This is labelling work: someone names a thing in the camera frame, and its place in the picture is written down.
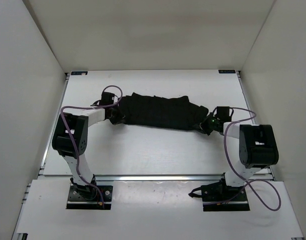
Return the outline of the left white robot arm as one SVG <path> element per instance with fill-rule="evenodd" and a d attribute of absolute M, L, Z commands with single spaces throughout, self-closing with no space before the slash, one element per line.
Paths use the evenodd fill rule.
<path fill-rule="evenodd" d="M 118 110 L 123 96 L 103 91 L 101 99 L 91 106 L 65 105 L 60 109 L 55 126 L 52 148 L 66 161 L 71 171 L 71 186 L 87 202 L 98 201 L 104 206 L 102 190 L 97 186 L 96 177 L 90 170 L 85 151 L 88 128 L 110 117 L 110 112 Z"/>

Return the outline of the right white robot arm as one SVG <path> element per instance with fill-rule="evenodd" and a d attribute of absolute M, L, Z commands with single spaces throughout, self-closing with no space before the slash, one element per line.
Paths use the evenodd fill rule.
<path fill-rule="evenodd" d="M 245 108 L 218 106 L 199 124 L 202 133 L 218 132 L 224 137 L 224 152 L 230 169 L 218 182 L 217 196 L 222 200 L 229 200 L 255 173 L 276 165 L 279 160 L 273 127 L 244 123 L 255 117 L 255 112 Z M 239 141 L 239 160 L 235 164 L 228 154 L 228 138 Z"/>

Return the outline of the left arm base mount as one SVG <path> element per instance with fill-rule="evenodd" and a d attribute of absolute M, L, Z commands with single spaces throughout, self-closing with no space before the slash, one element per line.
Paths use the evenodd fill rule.
<path fill-rule="evenodd" d="M 71 185 L 68 192 L 66 209 L 68 210 L 111 210 L 113 186 L 98 185 L 103 200 L 97 189 L 91 186 Z"/>

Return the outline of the black pleated skirt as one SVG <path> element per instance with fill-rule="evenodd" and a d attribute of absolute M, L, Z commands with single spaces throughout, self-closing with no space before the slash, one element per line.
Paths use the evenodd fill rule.
<path fill-rule="evenodd" d="M 190 102 L 188 96 L 164 98 L 133 93 L 119 102 L 127 125 L 141 125 L 182 131 L 197 130 L 209 109 Z"/>

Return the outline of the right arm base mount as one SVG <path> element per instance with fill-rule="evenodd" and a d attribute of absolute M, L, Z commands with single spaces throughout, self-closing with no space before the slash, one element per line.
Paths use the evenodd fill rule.
<path fill-rule="evenodd" d="M 243 186 L 228 186 L 224 179 L 201 185 L 189 194 L 191 198 L 200 198 L 204 212 L 247 212 L 250 206 Z"/>

